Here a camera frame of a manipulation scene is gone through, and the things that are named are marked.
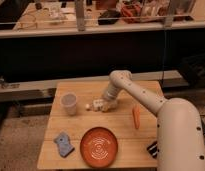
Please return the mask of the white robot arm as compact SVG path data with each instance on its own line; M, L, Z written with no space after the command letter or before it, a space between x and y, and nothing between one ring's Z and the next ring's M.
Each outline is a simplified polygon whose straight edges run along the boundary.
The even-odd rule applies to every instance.
M201 117L190 101L167 99L134 83L130 71L114 70L102 97L115 100L121 90L157 118L157 171L205 171Z

